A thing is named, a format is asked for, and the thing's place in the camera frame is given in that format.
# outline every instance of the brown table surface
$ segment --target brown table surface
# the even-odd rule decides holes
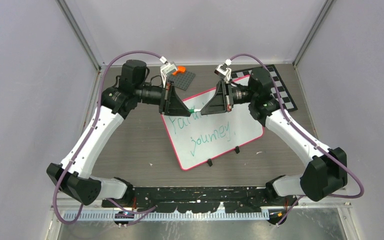
[[[185,66],[196,74],[186,91],[176,89],[181,99],[216,86],[218,76],[214,65]],[[233,70],[254,65],[233,65]],[[303,93],[291,64],[277,64],[298,110],[291,116],[310,133],[314,133]],[[115,83],[120,67],[110,69],[105,87]],[[159,67],[150,67],[150,75],[159,74]],[[297,155],[274,133],[240,148],[240,153],[229,152],[207,164],[181,170],[156,105],[139,104],[114,132],[103,148],[93,169],[93,176],[119,177],[141,187],[189,186],[264,186],[280,175],[302,174],[304,165]]]

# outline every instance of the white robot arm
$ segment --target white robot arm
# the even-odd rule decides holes
[[[160,114],[168,116],[191,115],[188,108],[177,96],[172,82],[166,82],[167,75],[177,70],[174,63],[168,63],[164,57],[161,61],[160,73],[162,86],[154,86],[146,80],[146,63],[139,60],[128,60],[122,66],[118,87],[109,87],[103,91],[101,105],[97,106],[94,117],[88,124],[73,149],[60,164],[51,163],[46,172],[57,184],[63,171],[69,166],[60,185],[60,190],[84,205],[91,204],[96,199],[123,199],[128,203],[133,197],[126,193],[133,188],[127,181],[120,178],[99,178],[92,176],[92,169],[108,139],[123,123],[129,112],[138,103],[158,105]],[[99,117],[94,125],[97,109]],[[87,141],[72,161],[74,154],[94,128]]]
[[[278,135],[298,155],[305,166],[304,173],[295,176],[283,175],[267,182],[269,196],[275,199],[306,195],[317,202],[344,187],[347,184],[347,173],[321,150],[332,155],[344,166],[347,164],[345,152],[339,147],[331,149],[318,141],[302,128],[286,109],[281,109],[279,102],[272,96],[271,89],[274,84],[270,72],[263,67],[252,70],[247,86],[226,81],[230,79],[231,70],[228,66],[231,62],[228,59],[216,68],[215,73],[221,79],[216,86],[215,95],[200,113],[209,115],[230,112],[234,104],[247,103],[251,116]],[[316,146],[310,144],[309,140],[317,143]]]

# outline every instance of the red whiteboard border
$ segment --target red whiteboard border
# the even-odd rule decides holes
[[[250,76],[250,75],[246,75],[246,76],[240,77],[240,78],[238,78],[238,79],[235,79],[234,82],[239,81],[239,80],[241,80],[241,79],[243,79],[243,78],[246,78],[246,77],[249,77],[249,76]],[[216,89],[215,87],[210,88],[210,89],[208,89],[208,90],[206,90],[206,91],[203,91],[203,92],[201,92],[201,93],[198,93],[198,94],[195,94],[195,95],[193,95],[193,96],[187,97],[187,98],[183,99],[182,101],[184,102],[184,101],[186,101],[186,100],[189,100],[189,99],[198,97],[198,96],[200,96],[200,95],[202,95],[202,94],[206,94],[206,93],[208,93],[208,92],[210,92],[210,91],[213,91],[213,90],[215,90],[215,89]],[[175,145],[173,144],[173,140],[172,140],[172,138],[170,137],[169,129],[167,128],[167,124],[166,124],[166,121],[164,120],[163,115],[161,115],[161,119],[162,119],[162,122],[164,123],[165,131],[167,132],[168,138],[170,139],[171,147],[173,148],[174,154],[176,155],[176,159],[177,159],[177,162],[178,162],[178,164],[179,164],[179,166],[180,166],[180,169],[182,169],[183,171],[189,171],[189,170],[191,170],[191,169],[193,169],[193,168],[196,168],[196,167],[198,167],[198,166],[200,166],[200,165],[202,165],[202,164],[205,164],[206,161],[201,162],[201,163],[198,163],[197,165],[191,166],[191,167],[186,168],[186,169],[182,167],[182,164],[180,163],[180,160],[179,160],[178,153],[176,152]],[[247,141],[247,142],[245,142],[244,144],[239,145],[238,147],[242,147],[242,146],[245,145],[245,144],[249,144],[249,143],[251,143],[252,141],[255,141],[255,140],[261,138],[263,135],[264,135],[264,127],[262,126],[262,134],[261,134],[261,136],[256,137],[256,138],[254,138],[254,139],[252,139],[252,140],[250,140],[250,141]],[[222,155],[225,155],[225,154],[227,154],[227,153],[230,153],[230,152],[233,151],[233,150],[235,150],[235,148],[232,148],[232,149],[227,150],[227,151],[225,151],[225,152],[223,152],[223,153],[220,153],[219,155],[214,156],[214,157],[212,157],[212,158],[210,158],[210,159],[211,159],[211,160],[216,159],[216,158],[218,158],[218,157],[220,157],[220,156],[222,156]]]

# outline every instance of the gray wall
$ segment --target gray wall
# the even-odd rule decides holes
[[[384,239],[384,0],[336,1],[298,69],[320,138],[365,186],[352,201],[360,232]]]
[[[66,0],[94,54],[108,63],[132,50],[176,63],[219,64],[253,53],[292,62],[325,0]],[[148,64],[155,57],[143,56]],[[236,63],[255,62],[240,57]]]
[[[43,239],[46,167],[79,137],[95,77],[55,1],[0,0],[0,239]]]

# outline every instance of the green marker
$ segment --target green marker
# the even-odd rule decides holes
[[[201,112],[201,109],[189,109],[189,113],[193,114],[196,112]]]

